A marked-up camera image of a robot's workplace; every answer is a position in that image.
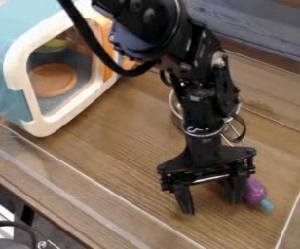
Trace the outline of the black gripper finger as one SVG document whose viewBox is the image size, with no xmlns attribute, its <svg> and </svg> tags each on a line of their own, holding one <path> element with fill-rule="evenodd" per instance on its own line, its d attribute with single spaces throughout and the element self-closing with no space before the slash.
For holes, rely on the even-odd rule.
<svg viewBox="0 0 300 249">
<path fill-rule="evenodd" d="M 192 215 L 194 205 L 188 187 L 183 185 L 174 185 L 174 194 L 182 213 L 186 215 Z"/>
<path fill-rule="evenodd" d="M 230 203 L 239 203 L 243 198 L 248 170 L 243 164 L 236 164 L 224 179 L 224 196 Z"/>
</svg>

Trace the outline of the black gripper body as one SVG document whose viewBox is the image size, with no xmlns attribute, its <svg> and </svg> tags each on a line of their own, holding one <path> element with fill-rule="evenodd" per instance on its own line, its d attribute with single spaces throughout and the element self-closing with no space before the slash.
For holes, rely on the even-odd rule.
<svg viewBox="0 0 300 249">
<path fill-rule="evenodd" d="M 186 130 L 186 144 L 182 152 L 158 166 L 160 188 L 174 192 L 174 185 L 188 188 L 194 185 L 224 180 L 236 164 L 243 164 L 248 177 L 255 172 L 251 147 L 230 146 L 222 143 L 222 133 L 206 130 Z"/>
</svg>

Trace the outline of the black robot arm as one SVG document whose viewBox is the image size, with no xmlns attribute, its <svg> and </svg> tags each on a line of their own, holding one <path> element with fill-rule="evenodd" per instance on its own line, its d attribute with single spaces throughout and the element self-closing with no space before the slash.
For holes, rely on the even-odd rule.
<svg viewBox="0 0 300 249">
<path fill-rule="evenodd" d="M 239 202 L 255 172 L 256 151 L 222 142 L 224 120 L 238 117 L 239 89 L 219 39 L 191 18 L 180 0 L 91 0 L 91 5 L 112 21 L 116 50 L 154 63 L 180 105 L 186 145 L 158 166 L 162 189 L 175 194 L 188 215 L 194 213 L 190 187 L 207 181 L 222 180 L 227 200 Z"/>
</svg>

